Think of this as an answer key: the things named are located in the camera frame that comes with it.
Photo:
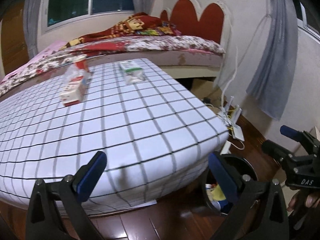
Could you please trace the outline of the person right hand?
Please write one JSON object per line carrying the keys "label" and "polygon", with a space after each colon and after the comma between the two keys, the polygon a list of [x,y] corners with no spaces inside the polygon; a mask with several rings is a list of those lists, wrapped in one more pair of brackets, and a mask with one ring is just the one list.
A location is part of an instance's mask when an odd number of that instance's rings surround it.
{"label": "person right hand", "polygon": [[302,203],[307,208],[316,208],[319,205],[319,193],[309,194],[307,196],[302,191],[298,191],[289,201],[287,211],[294,211],[298,205]]}

